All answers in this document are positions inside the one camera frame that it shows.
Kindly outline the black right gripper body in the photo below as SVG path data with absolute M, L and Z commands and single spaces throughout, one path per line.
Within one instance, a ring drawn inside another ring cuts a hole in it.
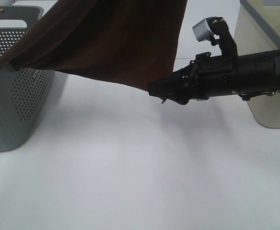
M 185 105 L 189 100 L 205 101 L 211 97 L 237 95 L 237 55 L 196 55 L 189 65 L 175 72 L 174 101 Z

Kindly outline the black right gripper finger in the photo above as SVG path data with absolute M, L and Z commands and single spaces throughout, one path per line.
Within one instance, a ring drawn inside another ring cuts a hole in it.
M 179 71 L 173 72 L 170 76 L 153 81 L 147 85 L 150 96 L 161 98 L 162 100 L 172 100 L 178 103 L 176 90 L 180 87 L 183 80 L 182 73 Z

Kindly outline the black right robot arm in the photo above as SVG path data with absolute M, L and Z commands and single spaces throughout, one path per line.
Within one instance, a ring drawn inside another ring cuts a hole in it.
M 238 95 L 253 97 L 280 93 L 280 49 L 243 56 L 196 55 L 189 65 L 148 84 L 150 96 L 185 105 L 189 100 Z

